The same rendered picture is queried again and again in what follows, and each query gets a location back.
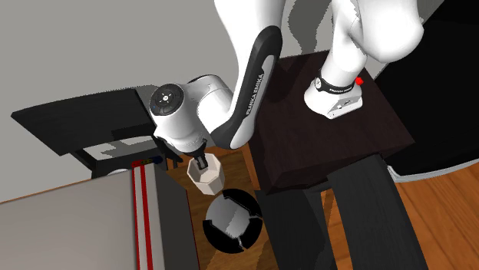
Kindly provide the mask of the black round bowl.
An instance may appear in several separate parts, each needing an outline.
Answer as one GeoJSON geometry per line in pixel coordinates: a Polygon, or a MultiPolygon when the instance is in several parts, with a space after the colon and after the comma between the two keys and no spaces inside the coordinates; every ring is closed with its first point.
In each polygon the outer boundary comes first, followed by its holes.
{"type": "Polygon", "coordinates": [[[258,202],[241,189],[225,189],[211,202],[203,232],[217,250],[236,254],[253,246],[263,227],[258,202]]]}

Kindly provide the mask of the white octagonal cup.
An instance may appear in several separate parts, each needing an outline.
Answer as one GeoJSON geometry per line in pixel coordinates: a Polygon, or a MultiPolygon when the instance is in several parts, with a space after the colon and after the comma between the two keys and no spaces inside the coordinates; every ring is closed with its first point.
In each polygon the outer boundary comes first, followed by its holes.
{"type": "Polygon", "coordinates": [[[224,187],[225,176],[220,161],[212,153],[206,153],[208,167],[200,170],[193,158],[187,167],[187,175],[195,186],[205,195],[216,195],[224,187]]]}

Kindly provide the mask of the grey cabinet with red stripes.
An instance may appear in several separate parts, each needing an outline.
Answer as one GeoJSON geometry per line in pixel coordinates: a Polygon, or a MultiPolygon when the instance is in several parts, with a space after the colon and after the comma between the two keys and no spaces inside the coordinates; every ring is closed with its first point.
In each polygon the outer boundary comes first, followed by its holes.
{"type": "Polygon", "coordinates": [[[187,192],[149,164],[2,203],[0,270],[200,270],[187,192]]]}

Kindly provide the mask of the dark brown robot stand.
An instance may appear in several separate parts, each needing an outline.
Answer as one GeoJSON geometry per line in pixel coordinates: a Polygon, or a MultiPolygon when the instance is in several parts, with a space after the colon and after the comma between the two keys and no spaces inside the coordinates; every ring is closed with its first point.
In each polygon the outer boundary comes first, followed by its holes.
{"type": "Polygon", "coordinates": [[[305,189],[357,160],[382,157],[414,140],[371,75],[362,70],[363,105],[330,120],[311,111],[304,93],[327,54],[277,61],[249,141],[260,189],[277,193],[305,189]]]}

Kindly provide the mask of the dark grey wooden board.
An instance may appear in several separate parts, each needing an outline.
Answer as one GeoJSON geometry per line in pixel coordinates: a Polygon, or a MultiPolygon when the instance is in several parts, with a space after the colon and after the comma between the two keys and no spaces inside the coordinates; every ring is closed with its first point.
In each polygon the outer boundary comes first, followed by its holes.
{"type": "Polygon", "coordinates": [[[429,270],[384,160],[373,155],[328,175],[353,270],[429,270]]]}
{"type": "Polygon", "coordinates": [[[321,197],[329,187],[255,191],[279,270],[338,270],[321,197]]]}

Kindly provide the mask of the black rug with white edge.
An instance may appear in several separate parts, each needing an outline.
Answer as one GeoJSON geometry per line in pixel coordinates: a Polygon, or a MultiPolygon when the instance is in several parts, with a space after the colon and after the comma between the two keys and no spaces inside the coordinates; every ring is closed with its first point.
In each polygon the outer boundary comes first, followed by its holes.
{"type": "Polygon", "coordinates": [[[385,160],[395,182],[478,163],[479,0],[444,0],[416,49],[375,83],[414,139],[385,160]]]}

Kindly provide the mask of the black table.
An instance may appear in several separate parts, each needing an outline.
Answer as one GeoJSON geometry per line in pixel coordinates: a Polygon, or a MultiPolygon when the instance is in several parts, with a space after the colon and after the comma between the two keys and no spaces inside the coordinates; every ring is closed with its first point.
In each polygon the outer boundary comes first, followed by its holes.
{"type": "Polygon", "coordinates": [[[57,155],[70,153],[91,171],[91,177],[129,170],[143,160],[167,170],[183,159],[164,141],[154,140],[147,150],[106,160],[93,158],[85,149],[103,143],[154,135],[155,125],[134,88],[88,94],[41,104],[12,113],[12,118],[57,155]]]}

